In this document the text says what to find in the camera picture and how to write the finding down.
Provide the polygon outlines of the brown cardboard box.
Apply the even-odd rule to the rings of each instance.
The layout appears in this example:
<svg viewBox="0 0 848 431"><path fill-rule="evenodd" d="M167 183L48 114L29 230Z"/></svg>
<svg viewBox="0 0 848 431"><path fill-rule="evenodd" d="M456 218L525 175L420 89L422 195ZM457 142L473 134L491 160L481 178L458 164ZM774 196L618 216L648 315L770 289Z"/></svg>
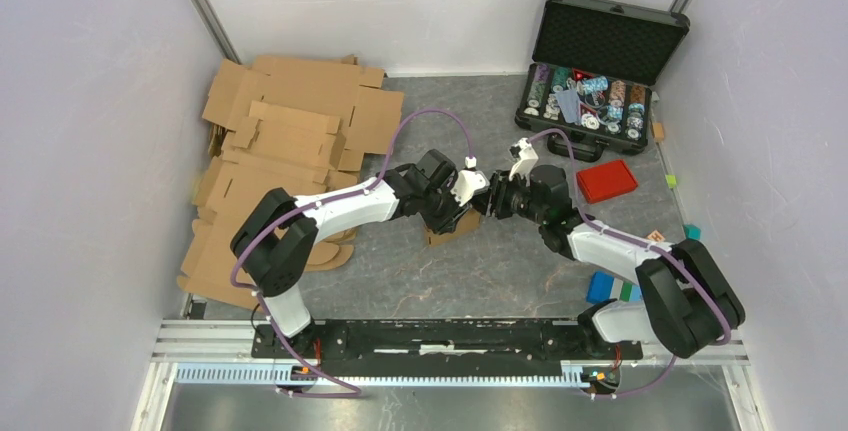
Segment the brown cardboard box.
<svg viewBox="0 0 848 431"><path fill-rule="evenodd" d="M426 244L428 247L435 247L468 235L480 227L482 219L483 217L479 212L470 209L457 221L455 228L451 232L436 234L426 228Z"/></svg>

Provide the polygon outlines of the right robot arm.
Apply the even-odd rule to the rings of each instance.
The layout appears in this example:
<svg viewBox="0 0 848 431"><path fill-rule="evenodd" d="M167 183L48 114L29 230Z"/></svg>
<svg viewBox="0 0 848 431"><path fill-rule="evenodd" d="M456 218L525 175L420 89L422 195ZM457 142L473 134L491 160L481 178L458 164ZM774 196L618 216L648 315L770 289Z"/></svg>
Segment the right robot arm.
<svg viewBox="0 0 848 431"><path fill-rule="evenodd" d="M602 359L625 341L658 342L689 358L726 343L746 320L746 310L707 247L639 238L605 225L572 202L563 169L535 167L528 176L497 171L472 203L496 219L533 222L549 250L598 266L636 285L640 299L606 298L578 317L580 351Z"/></svg>

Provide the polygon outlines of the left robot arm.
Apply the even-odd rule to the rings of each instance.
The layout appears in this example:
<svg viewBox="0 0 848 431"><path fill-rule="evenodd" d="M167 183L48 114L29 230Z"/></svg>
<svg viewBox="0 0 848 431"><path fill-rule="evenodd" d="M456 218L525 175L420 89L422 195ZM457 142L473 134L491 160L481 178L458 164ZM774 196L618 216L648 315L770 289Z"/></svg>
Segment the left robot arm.
<svg viewBox="0 0 848 431"><path fill-rule="evenodd" d="M450 233L489 187L483 173L457 169L437 150L418 162L384 169L358 185L319 195L292 196L282 188L267 192L230 248L235 271L245 271L277 331L275 343L290 358L306 356L314 345L312 316L299 281L315 244L365 224L420 216L435 234Z"/></svg>

